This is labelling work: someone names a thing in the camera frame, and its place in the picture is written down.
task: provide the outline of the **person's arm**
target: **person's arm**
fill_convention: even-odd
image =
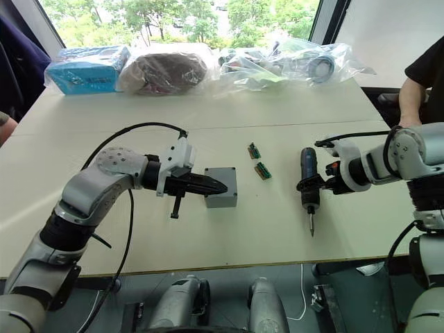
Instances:
[[[424,101],[425,88],[419,83],[407,78],[400,91],[400,109],[402,127],[421,125],[419,108]]]
[[[0,146],[5,143],[17,127],[17,122],[7,114],[0,112]]]
[[[418,59],[405,69],[406,81],[400,91],[400,125],[420,125],[419,108],[424,101],[425,90],[433,87],[436,73],[444,57],[444,37],[429,47]]]

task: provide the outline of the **tree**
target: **tree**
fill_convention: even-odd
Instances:
[[[300,0],[276,0],[276,22],[291,37],[307,40],[316,14],[317,3],[317,0],[305,5]]]
[[[230,29],[237,32],[246,22],[255,26],[271,23],[271,0],[229,0],[228,21]]]
[[[264,36],[264,32],[261,31],[251,21],[244,22],[237,33],[234,35],[231,43],[232,47],[254,47],[257,46],[257,42]]]
[[[252,47],[271,25],[271,0],[229,0],[228,20],[233,47]]]
[[[211,49],[224,49],[231,45],[231,39],[226,37],[216,36],[205,42]]]
[[[102,22],[94,0],[43,0],[42,4],[54,24],[69,18],[78,21],[85,14],[91,14],[94,23]]]
[[[58,22],[58,33],[69,47],[130,44],[133,33],[121,22],[96,25],[91,15]]]
[[[183,31],[188,34],[190,42],[205,43],[208,39],[217,37],[217,16],[209,1],[184,0],[183,8]]]
[[[43,0],[44,9],[68,47],[129,44],[122,22],[102,22],[94,0]]]
[[[143,26],[154,26],[164,40],[165,26],[174,17],[180,16],[181,6],[178,0],[121,0],[120,8],[123,8],[126,22],[134,31],[142,31]]]

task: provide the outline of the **floor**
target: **floor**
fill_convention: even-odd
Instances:
[[[145,302],[143,327],[162,293],[173,282],[189,273],[210,282],[212,292],[210,325],[246,327],[248,286],[258,277],[267,277],[274,283],[287,316],[298,317],[301,314],[303,301],[300,292],[300,265],[132,275],[122,277],[120,292],[108,298],[88,332],[120,332],[125,305],[141,301]],[[303,277],[308,303],[311,301],[315,284],[328,283],[334,287],[347,332],[393,331],[387,283],[383,271],[365,277],[355,269],[349,269],[316,279],[311,274],[311,264],[305,264]],[[393,277],[392,281],[398,316],[401,321],[405,321],[413,301],[422,290],[410,275]],[[63,309],[49,314],[43,332],[76,332],[89,314],[95,297],[96,291],[75,289]],[[322,332],[318,326],[316,312],[309,307],[301,321],[289,321],[289,326],[292,333]]]

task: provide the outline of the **person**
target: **person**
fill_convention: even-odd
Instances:
[[[17,122],[6,113],[0,112],[0,147],[17,127]]]
[[[444,37],[405,69],[399,102],[402,127],[444,121]],[[422,110],[425,90],[432,88],[427,107]]]

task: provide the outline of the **plastic bag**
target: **plastic bag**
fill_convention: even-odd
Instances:
[[[129,56],[124,45],[62,49],[45,69],[44,84],[54,82],[64,94],[115,92]]]
[[[281,85],[287,78],[267,59],[265,50],[224,49],[219,56],[221,77],[217,95],[243,89],[259,91]]]
[[[270,49],[223,49],[218,94],[258,91],[286,83],[335,84],[358,73],[376,74],[356,59],[347,44],[317,45],[287,38]]]
[[[301,45],[310,47],[294,51]],[[309,85],[340,83],[358,73],[376,74],[372,68],[358,61],[352,54],[352,48],[343,43],[320,46],[290,38],[275,48],[269,60],[281,69],[282,76]]]
[[[157,44],[128,61],[118,88],[138,94],[184,94],[202,92],[217,78],[219,66],[206,44]]]

